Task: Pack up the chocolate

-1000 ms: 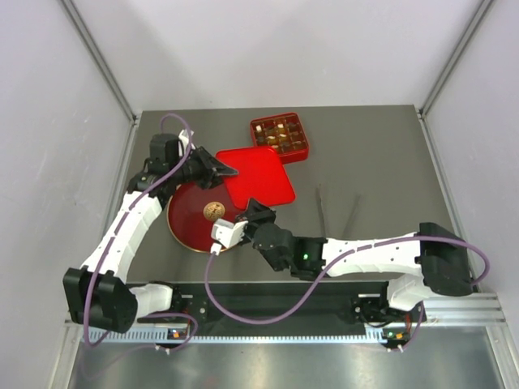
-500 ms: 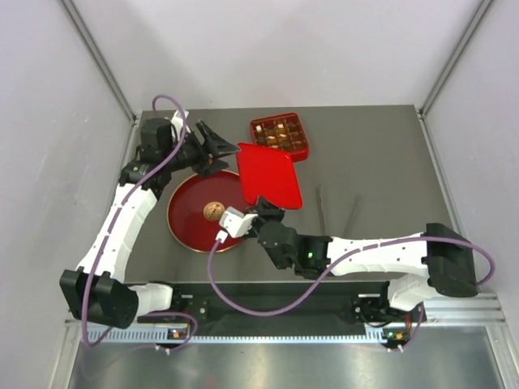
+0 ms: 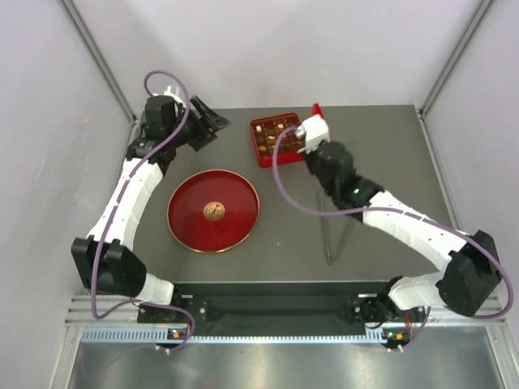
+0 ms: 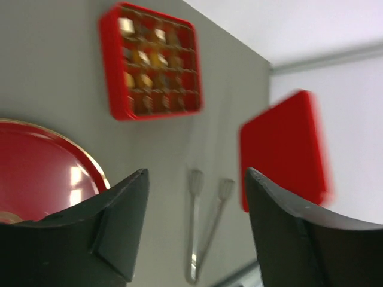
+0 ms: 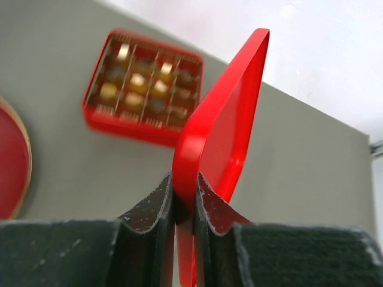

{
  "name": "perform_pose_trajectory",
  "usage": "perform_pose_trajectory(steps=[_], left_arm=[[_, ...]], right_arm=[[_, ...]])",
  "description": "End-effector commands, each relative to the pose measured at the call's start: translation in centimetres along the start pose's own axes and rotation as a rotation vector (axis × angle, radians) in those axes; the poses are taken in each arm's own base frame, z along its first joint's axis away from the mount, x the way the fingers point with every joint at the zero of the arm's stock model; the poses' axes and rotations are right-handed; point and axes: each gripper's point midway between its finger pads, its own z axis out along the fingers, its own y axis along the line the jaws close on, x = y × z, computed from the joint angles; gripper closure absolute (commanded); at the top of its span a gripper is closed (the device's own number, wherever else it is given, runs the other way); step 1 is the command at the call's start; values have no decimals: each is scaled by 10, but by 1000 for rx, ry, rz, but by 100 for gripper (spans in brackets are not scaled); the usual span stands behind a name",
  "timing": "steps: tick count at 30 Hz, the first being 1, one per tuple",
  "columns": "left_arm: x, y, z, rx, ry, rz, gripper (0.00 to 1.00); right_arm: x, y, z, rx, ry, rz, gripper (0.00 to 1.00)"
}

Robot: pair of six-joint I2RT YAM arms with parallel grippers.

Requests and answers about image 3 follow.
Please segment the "red box lid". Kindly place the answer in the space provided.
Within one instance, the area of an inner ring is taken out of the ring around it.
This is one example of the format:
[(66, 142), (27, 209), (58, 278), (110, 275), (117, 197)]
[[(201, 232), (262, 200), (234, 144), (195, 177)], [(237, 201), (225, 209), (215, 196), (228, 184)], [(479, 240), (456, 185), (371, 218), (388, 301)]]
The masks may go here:
[(319, 116), (324, 119), (324, 115), (319, 103), (314, 103), (311, 107), (311, 116)]

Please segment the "round dark red plate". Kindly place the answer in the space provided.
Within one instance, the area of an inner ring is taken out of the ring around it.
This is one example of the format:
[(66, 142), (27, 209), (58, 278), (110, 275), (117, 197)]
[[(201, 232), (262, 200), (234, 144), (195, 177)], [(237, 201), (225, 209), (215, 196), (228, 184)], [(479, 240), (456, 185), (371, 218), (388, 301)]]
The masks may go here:
[(250, 236), (260, 213), (255, 187), (242, 175), (210, 169), (184, 180), (169, 199), (172, 236), (198, 253), (221, 253)]

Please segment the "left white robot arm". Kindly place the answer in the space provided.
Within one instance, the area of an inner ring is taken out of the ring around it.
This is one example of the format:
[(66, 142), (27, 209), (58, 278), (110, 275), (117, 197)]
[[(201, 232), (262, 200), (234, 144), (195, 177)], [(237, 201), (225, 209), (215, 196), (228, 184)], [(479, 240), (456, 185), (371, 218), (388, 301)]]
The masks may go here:
[(135, 139), (128, 145), (118, 184), (100, 219), (71, 245), (84, 287), (98, 294), (156, 304), (166, 321), (184, 310), (174, 285), (151, 274), (133, 251), (136, 230), (153, 191), (183, 145), (194, 151), (210, 144), (228, 119), (193, 96), (188, 104), (172, 93), (147, 99)]

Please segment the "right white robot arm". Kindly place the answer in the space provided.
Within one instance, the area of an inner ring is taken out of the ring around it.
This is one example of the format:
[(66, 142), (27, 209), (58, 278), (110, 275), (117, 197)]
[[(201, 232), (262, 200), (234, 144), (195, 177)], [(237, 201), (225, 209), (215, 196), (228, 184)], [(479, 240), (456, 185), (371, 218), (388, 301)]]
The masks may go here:
[(419, 306), (445, 306), (466, 317), (477, 314), (502, 280), (487, 258), (497, 254), (489, 234), (440, 229), (381, 185), (357, 174), (354, 159), (342, 143), (322, 142), (301, 154), (337, 209), (353, 211), (354, 219), (387, 233), (435, 266), (431, 274), (396, 276), (388, 282), (370, 301), (384, 318), (398, 320)]

